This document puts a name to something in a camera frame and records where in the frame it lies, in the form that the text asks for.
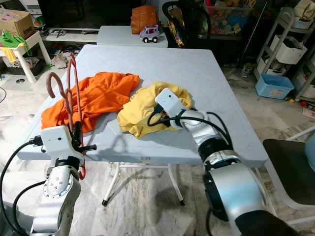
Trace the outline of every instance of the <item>orange cloth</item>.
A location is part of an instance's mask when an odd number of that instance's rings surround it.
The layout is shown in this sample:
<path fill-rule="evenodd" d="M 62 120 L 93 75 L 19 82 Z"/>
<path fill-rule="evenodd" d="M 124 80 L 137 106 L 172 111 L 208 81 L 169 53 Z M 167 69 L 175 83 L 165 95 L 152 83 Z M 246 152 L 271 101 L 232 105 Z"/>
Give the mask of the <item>orange cloth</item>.
<path fill-rule="evenodd" d="M 97 118 L 106 112 L 118 112 L 129 102 L 129 94 L 140 83 L 140 77 L 133 74 L 99 72 L 79 82 L 83 133 L 95 128 Z M 73 123 L 79 120 L 76 89 L 73 87 Z M 42 129 L 68 124 L 68 113 L 64 100 L 41 114 Z"/>

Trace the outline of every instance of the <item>gray chair seat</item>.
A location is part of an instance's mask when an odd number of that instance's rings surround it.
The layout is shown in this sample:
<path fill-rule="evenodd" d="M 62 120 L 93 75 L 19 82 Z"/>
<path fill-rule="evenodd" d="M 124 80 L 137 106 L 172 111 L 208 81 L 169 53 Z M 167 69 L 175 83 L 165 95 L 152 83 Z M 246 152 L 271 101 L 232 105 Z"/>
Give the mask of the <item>gray chair seat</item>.
<path fill-rule="evenodd" d="M 286 194 L 298 204 L 315 205 L 315 172 L 305 156 L 305 143 L 267 139 L 263 145 Z"/>

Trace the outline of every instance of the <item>table leg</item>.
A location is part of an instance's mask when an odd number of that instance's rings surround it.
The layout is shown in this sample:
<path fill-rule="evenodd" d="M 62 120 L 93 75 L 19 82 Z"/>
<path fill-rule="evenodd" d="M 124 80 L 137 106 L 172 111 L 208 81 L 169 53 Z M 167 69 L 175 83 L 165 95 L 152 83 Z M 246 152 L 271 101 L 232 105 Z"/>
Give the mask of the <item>table leg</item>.
<path fill-rule="evenodd" d="M 28 81 L 31 84 L 35 84 L 36 83 L 36 78 L 33 75 L 33 73 L 31 72 L 31 69 L 29 68 L 29 66 L 27 65 L 27 63 L 25 62 L 23 56 L 21 55 L 21 53 L 19 51 L 15 51 L 15 55 L 17 56 L 17 58 L 19 59 L 19 62 L 23 68 L 23 71 L 28 79 Z"/>
<path fill-rule="evenodd" d="M 107 204 L 108 204 L 108 201 L 109 201 L 109 198 L 110 198 L 110 193 L 111 193 L 111 191 L 112 191 L 112 189 L 114 187 L 114 184 L 115 184 L 115 182 L 117 180 L 117 177 L 118 177 L 118 174 L 119 174 L 119 169 L 120 169 L 120 162 L 117 162 L 114 178 L 113 178 L 112 182 L 110 183 L 109 188 L 107 190 L 107 193 L 105 195 L 105 198 L 104 198 L 104 200 L 102 202 L 103 206 L 107 206 Z"/>
<path fill-rule="evenodd" d="M 49 57 L 49 54 L 45 48 L 45 45 L 43 43 L 43 40 L 41 39 L 41 37 L 39 36 L 39 39 L 38 39 L 38 43 L 39 43 L 39 46 L 40 46 L 40 49 L 41 49 L 41 52 L 44 56 L 44 59 L 45 59 L 45 62 L 46 62 L 46 65 L 50 65 L 51 64 L 51 60 L 50 60 L 50 57 Z"/>
<path fill-rule="evenodd" d="M 172 184 L 173 184 L 173 186 L 174 186 L 174 188 L 175 188 L 175 191 L 176 191 L 176 193 L 177 193 L 177 196 L 178 196 L 178 198 L 179 198 L 179 201 L 180 201 L 181 205 L 184 206 L 184 205 L 185 205 L 185 201 L 184 201 L 184 199 L 183 199 L 183 197 L 182 197 L 182 194 L 181 194 L 181 191 L 179 191 L 179 188 L 178 188 L 178 186 L 177 186 L 177 183 L 176 183 L 176 181 L 175 181 L 175 179 L 174 179 L 174 176 L 173 176 L 173 173 L 172 173 L 171 164 L 168 164 L 168 173 L 169 173 L 169 176 L 170 176 L 170 178 L 171 178 Z"/>

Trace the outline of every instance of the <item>orange bag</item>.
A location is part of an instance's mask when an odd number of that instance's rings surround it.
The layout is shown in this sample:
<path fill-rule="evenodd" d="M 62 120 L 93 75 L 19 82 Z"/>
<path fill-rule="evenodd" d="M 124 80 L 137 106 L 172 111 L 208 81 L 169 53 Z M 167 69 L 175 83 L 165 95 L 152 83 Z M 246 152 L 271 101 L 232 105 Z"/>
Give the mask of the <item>orange bag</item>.
<path fill-rule="evenodd" d="M 106 112 L 118 112 L 129 102 L 129 94 L 140 83 L 140 77 L 133 74 L 99 72 L 94 77 L 87 77 L 79 82 L 82 112 L 82 131 L 90 132 L 95 128 L 97 118 Z M 76 88 L 73 87 L 73 123 L 79 120 Z M 68 112 L 64 100 L 41 114 L 42 129 L 68 124 Z"/>
<path fill-rule="evenodd" d="M 159 25 L 158 15 L 154 6 L 140 6 L 132 9 L 131 32 L 139 34 L 144 26 Z"/>

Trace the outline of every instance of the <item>yellow cloth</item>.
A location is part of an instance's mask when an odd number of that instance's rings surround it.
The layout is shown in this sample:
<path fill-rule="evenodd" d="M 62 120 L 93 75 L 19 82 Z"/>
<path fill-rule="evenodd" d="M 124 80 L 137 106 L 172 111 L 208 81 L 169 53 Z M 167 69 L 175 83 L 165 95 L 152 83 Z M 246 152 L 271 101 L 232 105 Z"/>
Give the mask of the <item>yellow cloth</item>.
<path fill-rule="evenodd" d="M 136 138 L 141 138 L 155 131 L 167 129 L 177 131 L 177 129 L 167 127 L 164 124 L 157 124 L 152 127 L 147 125 L 153 107 L 156 105 L 154 99 L 164 88 L 169 88 L 175 93 L 184 106 L 191 107 L 191 98 L 186 89 L 165 82 L 154 82 L 149 88 L 140 88 L 130 98 L 130 101 L 123 105 L 123 109 L 118 113 L 117 120 L 123 132 L 129 131 Z M 150 122 L 154 123 L 158 121 L 161 116 L 162 114 L 153 116 Z"/>
<path fill-rule="evenodd" d="M 25 43 L 19 43 L 19 46 L 25 46 Z M 5 56 L 9 59 L 10 62 L 16 62 L 16 57 L 11 48 L 1 47 L 1 51 L 5 54 Z"/>

